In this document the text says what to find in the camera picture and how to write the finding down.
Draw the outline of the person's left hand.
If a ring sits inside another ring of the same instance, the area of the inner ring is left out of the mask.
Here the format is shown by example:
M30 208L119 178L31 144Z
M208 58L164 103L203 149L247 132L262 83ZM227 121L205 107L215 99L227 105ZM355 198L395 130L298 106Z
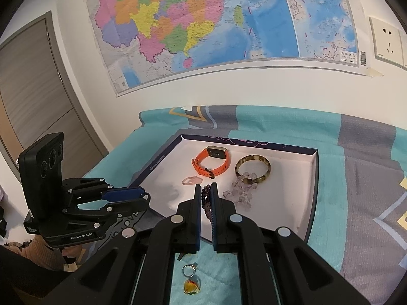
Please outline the person's left hand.
M85 254L85 248L83 245L66 247L61 250L61 254L66 264L80 263Z

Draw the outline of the person's left forearm sleeve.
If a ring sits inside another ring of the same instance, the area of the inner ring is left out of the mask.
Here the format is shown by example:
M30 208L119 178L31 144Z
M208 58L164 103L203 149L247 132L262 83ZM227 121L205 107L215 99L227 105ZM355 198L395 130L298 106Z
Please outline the person's left forearm sleeve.
M63 271L64 269L62 256L49 247L40 235L35 235L32 240L24 243L9 242L1 246L48 270Z

